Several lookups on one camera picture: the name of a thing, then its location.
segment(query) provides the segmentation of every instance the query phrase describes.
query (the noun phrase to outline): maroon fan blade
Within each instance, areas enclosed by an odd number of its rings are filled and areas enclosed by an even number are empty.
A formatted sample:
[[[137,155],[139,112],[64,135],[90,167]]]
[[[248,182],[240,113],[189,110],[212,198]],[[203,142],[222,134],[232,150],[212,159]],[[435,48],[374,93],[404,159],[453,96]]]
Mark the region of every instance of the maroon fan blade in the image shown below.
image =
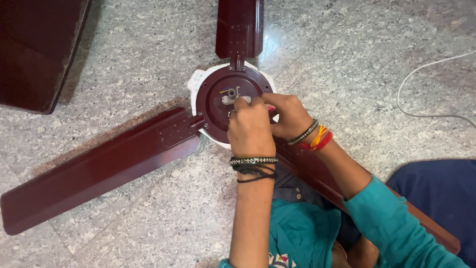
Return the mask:
[[[332,202],[342,211],[347,212],[340,191],[333,176],[319,157],[310,150],[303,150],[298,145],[288,145],[287,141],[276,138],[276,154],[280,163],[292,174],[301,178],[308,185],[316,189],[325,199]],[[460,249],[459,240],[448,233],[440,225],[423,214],[415,206],[407,202],[408,211],[415,216],[426,231],[432,234],[436,241],[443,245],[449,252],[457,254]]]
[[[91,0],[0,1],[0,105],[52,113]]]
[[[1,196],[3,226],[21,233],[198,149],[205,120],[177,107]]]
[[[230,71],[241,71],[245,58],[263,50],[263,0],[218,1],[217,44],[221,59],[230,58]]]

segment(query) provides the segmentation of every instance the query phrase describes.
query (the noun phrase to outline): wire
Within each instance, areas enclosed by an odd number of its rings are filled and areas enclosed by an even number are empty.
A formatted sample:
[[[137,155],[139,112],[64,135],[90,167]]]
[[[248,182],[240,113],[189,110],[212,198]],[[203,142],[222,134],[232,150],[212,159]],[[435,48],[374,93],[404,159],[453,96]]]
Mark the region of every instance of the wire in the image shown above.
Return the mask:
[[[232,89],[231,87],[227,87],[224,91],[220,91],[220,93],[225,93],[227,91],[229,91],[230,89]]]
[[[424,67],[427,67],[427,66],[430,66],[430,65],[433,65],[433,64],[437,64],[437,63],[440,63],[440,62],[444,62],[444,61],[449,61],[449,60],[453,60],[453,59],[457,59],[457,58],[461,58],[461,57],[465,57],[467,55],[470,55],[470,54],[473,54],[475,53],[475,51],[472,51],[472,52],[469,52],[469,53],[466,53],[466,54],[463,54],[463,55],[459,55],[459,56],[455,56],[455,57],[451,57],[451,58],[447,58],[447,59],[443,59],[443,60],[439,60],[437,62],[432,62],[432,63],[428,63],[428,64],[425,64],[425,65],[422,65],[416,69],[414,69],[411,73],[409,73],[407,75],[407,77],[405,77],[405,79],[403,80],[403,82],[401,83],[400,85],[400,88],[398,89],[398,93],[397,93],[397,106],[398,108],[406,115],[410,115],[410,116],[414,116],[414,117],[456,117],[456,118],[460,118],[460,119],[463,119],[463,120],[466,120],[468,121],[475,129],[476,129],[476,124],[471,121],[469,118],[466,118],[464,116],[460,116],[460,115],[457,115],[457,114],[436,114],[436,115],[418,115],[418,114],[412,114],[412,113],[408,113],[408,112],[405,112],[402,107],[400,106],[400,92],[402,91],[402,88],[403,88],[403,84],[405,83],[405,81],[413,74],[415,73],[416,71],[420,70],[421,68],[424,68]]]

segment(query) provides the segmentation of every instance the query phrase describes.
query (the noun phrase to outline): teal shirt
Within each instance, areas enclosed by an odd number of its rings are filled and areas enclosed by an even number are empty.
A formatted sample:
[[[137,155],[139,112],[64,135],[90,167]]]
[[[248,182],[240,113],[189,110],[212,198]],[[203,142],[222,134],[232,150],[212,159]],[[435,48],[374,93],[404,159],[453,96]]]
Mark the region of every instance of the teal shirt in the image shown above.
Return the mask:
[[[435,241],[419,221],[375,176],[359,194],[345,201],[358,230],[378,248],[377,267],[468,268]],[[273,200],[269,251],[288,254],[301,268],[330,268],[331,247],[340,227],[340,211],[309,203]],[[219,268],[233,268],[222,260]]]

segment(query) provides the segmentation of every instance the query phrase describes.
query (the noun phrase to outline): speckled floor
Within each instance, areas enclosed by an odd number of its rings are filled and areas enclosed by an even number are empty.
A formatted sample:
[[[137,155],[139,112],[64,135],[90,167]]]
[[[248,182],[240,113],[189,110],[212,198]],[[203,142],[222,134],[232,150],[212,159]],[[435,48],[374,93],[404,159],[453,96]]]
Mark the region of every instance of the speckled floor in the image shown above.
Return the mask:
[[[172,105],[188,107],[193,71],[222,63],[216,13],[215,0],[94,0],[54,114],[0,109],[0,192]],[[410,71],[476,49],[474,0],[266,0],[265,35],[254,63],[382,180],[410,161],[476,157],[467,122],[396,106]],[[476,121],[476,53],[420,71],[402,101]],[[2,231],[0,267],[216,267],[236,197],[229,157],[203,139],[197,152],[49,222]]]

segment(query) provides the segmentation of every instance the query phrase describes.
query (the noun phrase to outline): ceiling fan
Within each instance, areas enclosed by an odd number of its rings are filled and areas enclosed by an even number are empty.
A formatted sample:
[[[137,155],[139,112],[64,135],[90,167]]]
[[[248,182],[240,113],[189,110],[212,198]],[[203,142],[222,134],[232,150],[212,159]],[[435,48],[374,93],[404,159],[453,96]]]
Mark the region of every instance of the ceiling fan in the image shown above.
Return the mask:
[[[3,226],[16,235],[198,149],[201,131],[228,144],[228,112],[237,96],[273,92],[272,81],[245,63],[263,50],[264,0],[218,1],[216,54],[230,58],[199,82],[194,116],[182,107],[155,115],[118,136],[4,193]],[[311,151],[276,138],[277,157],[291,173],[346,211],[332,175]],[[450,252],[459,241],[411,204],[409,211]]]

